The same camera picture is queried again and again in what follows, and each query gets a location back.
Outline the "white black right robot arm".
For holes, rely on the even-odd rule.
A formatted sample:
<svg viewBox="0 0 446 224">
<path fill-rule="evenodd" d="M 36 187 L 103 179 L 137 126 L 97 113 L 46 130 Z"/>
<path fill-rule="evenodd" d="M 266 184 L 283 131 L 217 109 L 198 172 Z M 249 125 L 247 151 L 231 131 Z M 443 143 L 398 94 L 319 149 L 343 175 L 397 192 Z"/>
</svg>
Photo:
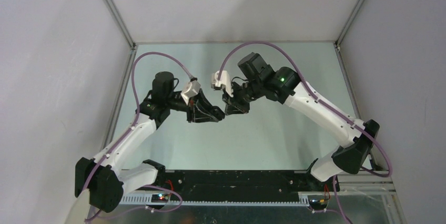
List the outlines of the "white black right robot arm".
<svg viewBox="0 0 446 224">
<path fill-rule="evenodd" d="M 238 63 L 245 76 L 242 84 L 233 81 L 226 70 L 215 72 L 212 87 L 222 89 L 226 115 L 246 114 L 250 103 L 267 98 L 301 112 L 327 130 L 337 141 L 338 147 L 309 167 L 306 185 L 320 191 L 327 180 L 341 172 L 357 174 L 372 147 L 372 139 L 380 125 L 373 119 L 363 121 L 339 110 L 321 96 L 307 81 L 289 67 L 275 71 L 258 53 L 250 53 Z"/>
</svg>

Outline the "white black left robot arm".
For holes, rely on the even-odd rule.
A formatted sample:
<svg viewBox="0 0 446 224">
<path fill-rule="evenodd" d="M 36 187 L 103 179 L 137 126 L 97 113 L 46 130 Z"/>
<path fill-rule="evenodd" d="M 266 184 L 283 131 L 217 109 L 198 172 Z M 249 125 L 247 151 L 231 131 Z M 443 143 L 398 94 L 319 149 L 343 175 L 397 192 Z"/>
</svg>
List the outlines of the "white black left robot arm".
<svg viewBox="0 0 446 224">
<path fill-rule="evenodd" d="M 184 112 L 189 123 L 217 123 L 225 113 L 205 97 L 192 78 L 182 91 L 175 91 L 177 79 L 171 72 L 158 72 L 152 89 L 137 105 L 135 117 L 126 131 L 93 158 L 81 158 L 75 166 L 75 197 L 89 192 L 87 202 L 103 212 L 114 210 L 124 195 L 148 185 L 161 190 L 166 184 L 165 166 L 150 160 L 130 170 L 122 170 L 126 159 L 162 125 L 172 110 Z"/>
</svg>

